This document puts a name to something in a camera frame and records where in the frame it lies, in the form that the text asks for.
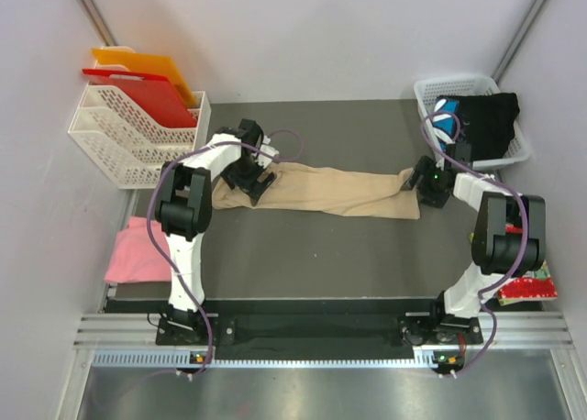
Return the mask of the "beige t shirt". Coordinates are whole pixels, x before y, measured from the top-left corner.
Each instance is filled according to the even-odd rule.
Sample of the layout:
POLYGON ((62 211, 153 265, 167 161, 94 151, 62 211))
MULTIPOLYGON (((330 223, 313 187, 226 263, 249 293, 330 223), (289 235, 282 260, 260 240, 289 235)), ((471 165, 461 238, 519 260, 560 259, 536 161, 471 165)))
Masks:
POLYGON ((216 210, 237 207, 322 212, 346 217, 380 217, 417 220, 420 209, 414 190, 400 190, 412 171, 375 174, 313 168, 301 163, 272 164, 276 180, 256 205, 240 202, 238 188, 220 180, 212 192, 216 210))

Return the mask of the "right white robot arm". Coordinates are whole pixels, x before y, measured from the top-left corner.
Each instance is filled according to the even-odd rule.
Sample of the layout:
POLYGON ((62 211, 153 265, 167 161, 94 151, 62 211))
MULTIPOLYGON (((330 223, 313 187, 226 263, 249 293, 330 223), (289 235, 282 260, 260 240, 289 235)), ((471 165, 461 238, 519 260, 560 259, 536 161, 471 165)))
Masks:
POLYGON ((427 315, 399 318, 404 342, 481 342, 478 316, 486 302, 506 284, 538 270, 545 260, 545 200, 512 193, 493 177, 462 171, 452 161, 438 167, 428 156, 418 160, 402 188, 416 191, 421 204, 441 208, 454 197, 477 214, 471 265, 439 294, 427 315))

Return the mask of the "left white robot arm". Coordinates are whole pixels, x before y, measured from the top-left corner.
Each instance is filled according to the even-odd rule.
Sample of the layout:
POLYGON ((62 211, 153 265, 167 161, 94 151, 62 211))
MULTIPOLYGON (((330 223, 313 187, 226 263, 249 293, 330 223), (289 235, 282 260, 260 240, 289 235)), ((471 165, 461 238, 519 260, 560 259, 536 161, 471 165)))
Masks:
POLYGON ((276 178, 268 172, 279 152, 253 120, 220 128, 201 149, 163 165, 152 203, 172 262, 172 288, 161 311, 156 343, 161 346, 203 345, 211 341, 211 325, 202 304, 203 238, 212 214, 212 182, 222 179, 256 204, 276 178))

